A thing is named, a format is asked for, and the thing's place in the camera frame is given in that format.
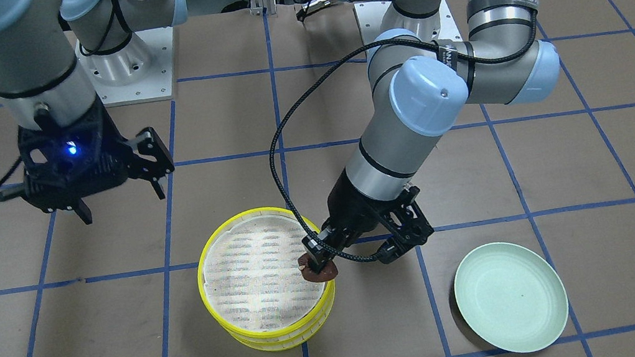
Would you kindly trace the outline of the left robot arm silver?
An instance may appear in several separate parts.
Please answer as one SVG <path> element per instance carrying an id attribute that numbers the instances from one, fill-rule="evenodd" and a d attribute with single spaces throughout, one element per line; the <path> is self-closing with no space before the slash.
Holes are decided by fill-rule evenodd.
<path id="1" fill-rule="evenodd" d="M 367 53 L 374 114 L 340 173 L 320 232 L 306 232 L 298 259 L 305 280 L 337 276 L 333 259 L 391 263 L 434 232 L 411 179 L 465 104 L 547 98 L 559 57 L 536 38 L 539 0 L 468 0 L 468 36 L 440 39 L 443 0 L 389 2 Z"/>

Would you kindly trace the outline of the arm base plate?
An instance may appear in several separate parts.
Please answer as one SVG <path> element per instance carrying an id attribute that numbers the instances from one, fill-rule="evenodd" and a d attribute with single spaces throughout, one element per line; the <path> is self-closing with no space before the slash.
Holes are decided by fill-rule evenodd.
<path id="1" fill-rule="evenodd" d="M 400 14 L 389 1 L 356 2 L 354 4 L 360 38 L 364 44 L 375 41 L 382 32 L 394 28 L 410 30 L 421 40 L 449 39 L 461 41 L 461 33 L 449 10 L 446 0 L 440 1 L 436 14 L 426 18 L 408 17 Z"/>
<path id="2" fill-rule="evenodd" d="M 169 100 L 174 90 L 174 28 L 134 33 L 112 54 L 75 55 L 106 107 Z"/>

